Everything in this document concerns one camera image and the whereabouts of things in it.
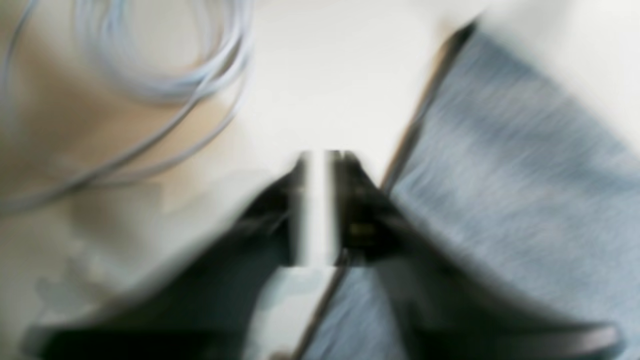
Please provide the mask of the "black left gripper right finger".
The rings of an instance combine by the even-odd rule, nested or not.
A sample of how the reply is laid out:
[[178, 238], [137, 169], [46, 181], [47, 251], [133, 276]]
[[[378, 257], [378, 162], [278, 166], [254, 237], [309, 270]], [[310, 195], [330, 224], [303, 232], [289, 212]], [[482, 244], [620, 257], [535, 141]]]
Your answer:
[[412, 360], [613, 360], [613, 322], [578, 322], [482, 284], [421, 234], [352, 152], [327, 153], [335, 264], [371, 268]]

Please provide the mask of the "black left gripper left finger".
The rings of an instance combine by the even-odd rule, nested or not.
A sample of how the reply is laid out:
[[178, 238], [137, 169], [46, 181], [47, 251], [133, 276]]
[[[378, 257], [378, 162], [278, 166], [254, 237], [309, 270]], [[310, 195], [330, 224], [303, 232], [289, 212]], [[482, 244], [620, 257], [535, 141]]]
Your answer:
[[290, 202], [306, 167], [300, 155], [159, 287], [85, 321], [32, 326], [23, 353], [35, 360], [240, 360], [263, 287], [294, 262]]

